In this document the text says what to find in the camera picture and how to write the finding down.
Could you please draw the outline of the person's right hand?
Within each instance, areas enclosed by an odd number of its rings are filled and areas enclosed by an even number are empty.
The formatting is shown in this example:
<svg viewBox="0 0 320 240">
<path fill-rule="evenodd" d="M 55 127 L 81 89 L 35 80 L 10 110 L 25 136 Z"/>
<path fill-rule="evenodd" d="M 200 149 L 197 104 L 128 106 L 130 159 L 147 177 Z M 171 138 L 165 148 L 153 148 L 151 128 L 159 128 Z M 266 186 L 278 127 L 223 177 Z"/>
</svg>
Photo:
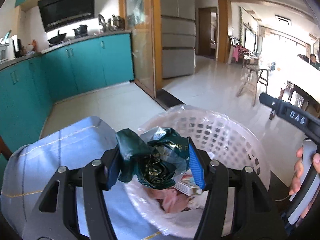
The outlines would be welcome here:
<svg viewBox="0 0 320 240">
<path fill-rule="evenodd" d="M 298 158 L 297 162 L 294 165 L 294 171 L 295 174 L 293 175 L 291 185 L 289 187 L 289 195 L 293 195 L 294 193 L 297 193 L 301 187 L 301 182 L 300 179 L 303 175 L 304 172 L 304 167 L 302 164 L 302 157 L 303 157 L 303 148 L 299 148 L 298 151 L 296 152 L 296 156 Z M 317 171 L 317 173 L 320 172 L 320 156 L 319 153 L 315 153 L 312 159 L 312 164 Z"/>
</svg>

